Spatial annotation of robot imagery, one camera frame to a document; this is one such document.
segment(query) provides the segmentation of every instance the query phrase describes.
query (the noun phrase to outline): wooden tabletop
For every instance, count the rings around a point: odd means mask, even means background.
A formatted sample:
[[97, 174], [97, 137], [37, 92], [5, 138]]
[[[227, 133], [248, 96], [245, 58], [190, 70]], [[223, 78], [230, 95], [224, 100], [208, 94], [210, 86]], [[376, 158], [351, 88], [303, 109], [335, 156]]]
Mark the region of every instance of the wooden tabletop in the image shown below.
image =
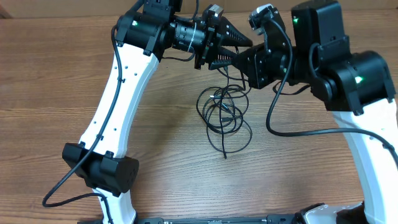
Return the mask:
[[[247, 13], [226, 17], [261, 41]], [[294, 39], [289, 12], [282, 17]], [[58, 208], [43, 196], [68, 172], [61, 158], [89, 125], [111, 70], [110, 30], [118, 17], [0, 20], [0, 223], [76, 223], [102, 216], [97, 198]], [[398, 11], [346, 11], [351, 51], [375, 50], [398, 84]], [[186, 57], [167, 50], [165, 56]], [[231, 68], [231, 75], [238, 75]], [[150, 80], [131, 129], [129, 157], [141, 163], [132, 192], [140, 217], [245, 217], [292, 213], [317, 202], [351, 204], [363, 199], [353, 158], [341, 134], [280, 138], [267, 132], [271, 87], [253, 90], [245, 120], [253, 139], [242, 152], [223, 155], [206, 138], [195, 103], [209, 86], [225, 86], [215, 71], [193, 62], [164, 60]], [[299, 86], [288, 87], [294, 91]], [[336, 124], [309, 91], [281, 96], [272, 117], [283, 131]], [[244, 129], [226, 139], [245, 143]], [[75, 175], [50, 199], [88, 193]]]

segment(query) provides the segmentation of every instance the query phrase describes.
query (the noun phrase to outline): tangled cable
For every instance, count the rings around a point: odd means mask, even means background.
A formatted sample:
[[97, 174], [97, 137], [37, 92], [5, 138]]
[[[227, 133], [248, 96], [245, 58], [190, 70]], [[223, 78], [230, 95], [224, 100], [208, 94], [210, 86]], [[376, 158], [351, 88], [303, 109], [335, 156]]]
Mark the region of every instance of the tangled cable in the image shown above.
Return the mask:
[[[246, 91], [245, 82], [247, 82], [247, 80], [244, 79], [243, 73], [241, 73], [241, 78], [233, 78], [229, 76], [227, 67], [225, 67], [224, 70], [225, 73], [223, 73], [221, 70], [218, 71], [227, 78], [227, 85], [223, 88], [218, 86], [213, 86], [203, 90], [199, 94], [197, 100], [197, 111], [199, 116], [206, 123], [206, 134], [211, 146], [213, 146], [213, 148], [216, 149], [217, 151], [222, 152], [224, 154], [224, 158], [226, 159], [227, 153], [240, 152], [249, 145], [252, 139], [252, 129], [250, 125], [243, 119], [244, 114], [248, 111], [249, 108], [248, 93], [251, 91], [251, 88], [247, 92], [245, 92]], [[243, 83], [243, 87], [236, 84], [230, 85], [229, 80], [241, 80]], [[203, 108], [199, 110], [200, 99], [202, 98], [203, 94], [211, 90], [214, 90], [213, 94], [209, 96], [209, 98], [206, 100], [205, 104], [203, 105]], [[234, 93], [240, 93], [240, 94], [238, 96], [233, 96]], [[246, 108], [244, 111], [242, 111], [235, 105], [234, 99], [237, 98], [246, 99]], [[218, 124], [212, 124], [210, 121], [210, 118], [215, 109], [218, 109], [219, 112]], [[226, 134], [232, 134], [238, 132], [242, 128], [243, 124], [246, 125], [249, 129], [250, 133], [249, 140], [242, 148], [238, 150], [226, 151], [224, 146], [224, 136]], [[212, 130], [214, 133], [221, 135], [221, 149], [216, 147], [211, 141], [209, 129]]]

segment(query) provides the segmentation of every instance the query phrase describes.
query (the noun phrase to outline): wall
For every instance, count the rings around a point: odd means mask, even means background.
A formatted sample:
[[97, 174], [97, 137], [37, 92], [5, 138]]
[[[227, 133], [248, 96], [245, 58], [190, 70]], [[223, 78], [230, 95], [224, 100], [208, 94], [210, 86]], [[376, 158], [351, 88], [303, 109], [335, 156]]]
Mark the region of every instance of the wall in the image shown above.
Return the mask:
[[[226, 12], [248, 12], [258, 6], [271, 3], [281, 11], [302, 2], [301, 0], [200, 0], [202, 12], [210, 3], [218, 4]], [[135, 0], [0, 0], [7, 12], [6, 17], [78, 17], [78, 16], [115, 16], [124, 14]], [[341, 0], [343, 9], [393, 9], [398, 0]], [[190, 14], [195, 10], [194, 0], [184, 0], [182, 13]]]

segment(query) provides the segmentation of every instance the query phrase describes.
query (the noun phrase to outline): green led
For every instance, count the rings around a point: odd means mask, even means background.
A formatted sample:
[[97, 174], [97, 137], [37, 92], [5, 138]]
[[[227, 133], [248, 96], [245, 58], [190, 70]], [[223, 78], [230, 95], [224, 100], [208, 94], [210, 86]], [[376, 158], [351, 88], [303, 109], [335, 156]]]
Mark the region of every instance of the green led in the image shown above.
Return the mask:
[[356, 84], [360, 84], [363, 80], [364, 80], [364, 78], [362, 78], [362, 77], [355, 77]]

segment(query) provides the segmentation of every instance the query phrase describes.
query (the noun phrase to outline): black bracket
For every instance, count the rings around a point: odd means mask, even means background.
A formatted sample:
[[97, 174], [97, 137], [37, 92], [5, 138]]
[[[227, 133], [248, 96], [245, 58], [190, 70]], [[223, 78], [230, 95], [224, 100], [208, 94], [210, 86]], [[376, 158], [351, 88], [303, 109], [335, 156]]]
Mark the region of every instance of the black bracket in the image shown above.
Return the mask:
[[[84, 144], [66, 143], [63, 148], [62, 158], [71, 167], [87, 154]], [[137, 177], [139, 162], [136, 159], [124, 157], [113, 158], [113, 152], [107, 151], [105, 155], [92, 152], [89, 158], [76, 170], [76, 175], [83, 178], [87, 187], [97, 187], [111, 192], [115, 197], [131, 189]]]

